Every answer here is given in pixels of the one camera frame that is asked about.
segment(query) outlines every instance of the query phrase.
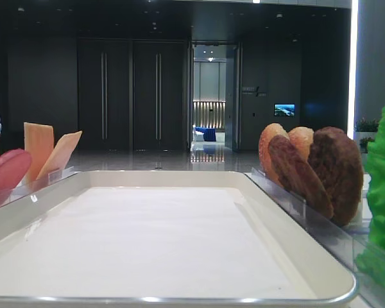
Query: glossy floor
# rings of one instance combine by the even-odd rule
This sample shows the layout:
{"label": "glossy floor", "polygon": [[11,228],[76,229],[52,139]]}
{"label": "glossy floor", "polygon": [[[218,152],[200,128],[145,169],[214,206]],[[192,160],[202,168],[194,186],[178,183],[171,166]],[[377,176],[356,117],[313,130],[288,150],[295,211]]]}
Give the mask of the glossy floor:
{"label": "glossy floor", "polygon": [[69,163],[77,171],[200,170],[249,172],[259,166],[258,154],[234,153],[222,144],[196,144],[191,152],[136,151],[78,152]]}

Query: white tray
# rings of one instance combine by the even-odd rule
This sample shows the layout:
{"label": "white tray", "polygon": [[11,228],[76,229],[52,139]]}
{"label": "white tray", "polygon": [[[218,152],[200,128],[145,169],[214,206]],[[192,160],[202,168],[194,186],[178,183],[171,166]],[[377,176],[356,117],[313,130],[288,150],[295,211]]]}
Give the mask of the white tray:
{"label": "white tray", "polygon": [[241,173],[78,173],[0,209],[0,307],[347,307],[356,293]]}

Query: dark double door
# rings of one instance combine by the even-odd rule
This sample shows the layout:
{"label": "dark double door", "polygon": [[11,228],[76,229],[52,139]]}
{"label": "dark double door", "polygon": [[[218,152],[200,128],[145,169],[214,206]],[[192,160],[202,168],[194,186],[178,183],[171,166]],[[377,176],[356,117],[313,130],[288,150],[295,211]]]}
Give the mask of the dark double door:
{"label": "dark double door", "polygon": [[129,148],[129,46],[123,41],[79,42],[81,149]]}
{"label": "dark double door", "polygon": [[184,45],[133,45],[135,150],[183,149]]}

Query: potted plant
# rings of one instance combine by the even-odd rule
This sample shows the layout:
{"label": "potted plant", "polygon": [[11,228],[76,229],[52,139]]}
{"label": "potted plant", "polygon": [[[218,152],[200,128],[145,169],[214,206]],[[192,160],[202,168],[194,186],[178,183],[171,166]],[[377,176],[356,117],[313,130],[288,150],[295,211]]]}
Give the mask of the potted plant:
{"label": "potted plant", "polygon": [[372,120],[368,121],[365,118],[362,118],[355,124],[355,133],[354,133],[354,140],[356,143],[360,146],[361,140],[365,138],[372,138],[375,140],[375,137],[378,132],[378,120]]}
{"label": "potted plant", "polygon": [[362,153],[368,153],[368,143],[373,141],[375,141],[375,139],[371,137],[362,138],[359,141],[359,145],[361,146]]}

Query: green textured object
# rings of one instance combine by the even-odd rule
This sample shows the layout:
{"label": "green textured object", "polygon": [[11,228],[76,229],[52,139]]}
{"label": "green textured object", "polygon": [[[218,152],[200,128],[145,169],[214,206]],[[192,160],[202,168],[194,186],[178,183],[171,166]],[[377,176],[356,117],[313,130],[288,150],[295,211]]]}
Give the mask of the green textured object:
{"label": "green textured object", "polygon": [[[371,176],[367,199],[372,212],[370,241],[385,250],[385,107],[375,142],[368,144],[366,170]],[[385,263],[369,250],[358,256],[358,268],[385,287]]]}

